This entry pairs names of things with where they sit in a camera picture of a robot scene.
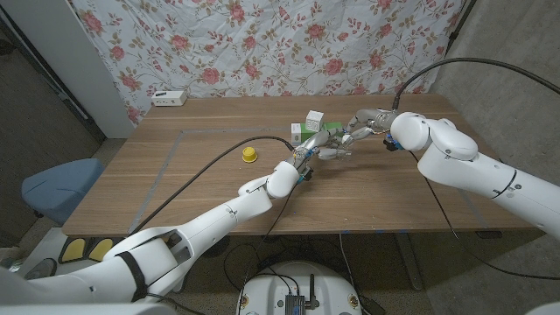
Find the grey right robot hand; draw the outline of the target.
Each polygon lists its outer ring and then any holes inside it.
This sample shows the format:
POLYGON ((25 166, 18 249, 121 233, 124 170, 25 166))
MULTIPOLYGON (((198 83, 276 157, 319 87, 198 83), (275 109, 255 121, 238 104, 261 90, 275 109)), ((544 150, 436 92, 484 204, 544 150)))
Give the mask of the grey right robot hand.
POLYGON ((346 126, 345 135, 342 138, 342 145, 348 147, 354 142, 366 137, 389 132, 396 117, 397 112, 393 110, 358 110, 346 126))

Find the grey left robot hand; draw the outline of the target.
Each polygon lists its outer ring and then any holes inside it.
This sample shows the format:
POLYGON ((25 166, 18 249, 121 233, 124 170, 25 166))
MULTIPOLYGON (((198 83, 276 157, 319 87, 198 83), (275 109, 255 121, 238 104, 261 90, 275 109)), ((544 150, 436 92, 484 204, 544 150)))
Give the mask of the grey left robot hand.
POLYGON ((334 128, 312 135, 294 149, 292 157, 289 157, 287 162, 296 169, 302 169, 313 156, 317 156, 321 160, 350 157, 352 152, 343 146, 342 137, 339 136, 344 133, 343 128, 334 128))

